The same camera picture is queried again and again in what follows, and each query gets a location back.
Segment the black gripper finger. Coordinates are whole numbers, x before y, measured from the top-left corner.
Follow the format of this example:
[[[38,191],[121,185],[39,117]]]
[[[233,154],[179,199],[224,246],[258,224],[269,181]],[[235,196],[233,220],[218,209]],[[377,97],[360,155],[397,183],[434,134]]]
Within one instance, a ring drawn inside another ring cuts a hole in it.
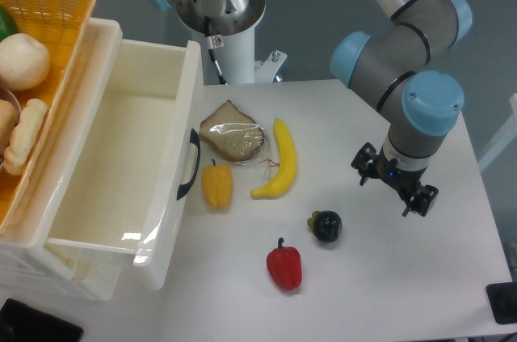
[[[379,178],[379,172],[376,167],[378,159],[379,155],[370,142],[366,142],[356,153],[351,162],[351,166],[357,170],[360,176],[360,186],[364,186],[369,179]]]
[[[405,202],[405,209],[402,216],[406,217],[409,213],[416,213],[425,217],[435,203],[435,198],[439,194],[439,189],[430,185],[419,185],[414,190],[405,190],[401,199]]]

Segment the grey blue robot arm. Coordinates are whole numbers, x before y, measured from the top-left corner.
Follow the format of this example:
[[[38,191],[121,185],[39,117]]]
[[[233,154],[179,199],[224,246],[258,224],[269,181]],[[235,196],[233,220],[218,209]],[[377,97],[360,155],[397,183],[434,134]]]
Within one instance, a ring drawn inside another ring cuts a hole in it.
[[[200,43],[204,78],[213,84],[270,82],[272,60],[254,58],[254,30],[265,0],[149,0],[175,9]],[[383,146],[364,145],[351,165],[362,180],[394,189],[406,211],[425,215],[438,191],[421,176],[454,127],[464,104],[460,84],[427,68],[469,31],[473,15],[465,0],[377,0],[392,22],[382,37],[354,32],[330,59],[330,70],[389,122]]]

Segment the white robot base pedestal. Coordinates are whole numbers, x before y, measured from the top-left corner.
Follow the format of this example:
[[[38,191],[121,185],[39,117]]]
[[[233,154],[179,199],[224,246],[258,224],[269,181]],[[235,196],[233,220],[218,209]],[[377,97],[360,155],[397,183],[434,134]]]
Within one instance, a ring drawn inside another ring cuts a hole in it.
[[[265,0],[182,0],[176,11],[200,44],[206,85],[279,82],[288,55],[273,50],[255,58],[255,29]]]

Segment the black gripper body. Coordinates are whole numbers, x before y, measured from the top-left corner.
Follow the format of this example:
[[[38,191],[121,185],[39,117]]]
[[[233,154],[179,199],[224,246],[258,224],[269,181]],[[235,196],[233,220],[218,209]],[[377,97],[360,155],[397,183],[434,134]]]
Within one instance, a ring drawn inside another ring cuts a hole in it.
[[[393,188],[400,198],[411,198],[414,196],[420,185],[420,178],[426,168],[418,171],[406,171],[398,168],[395,158],[388,160],[382,150],[374,160],[374,178],[382,180]]]

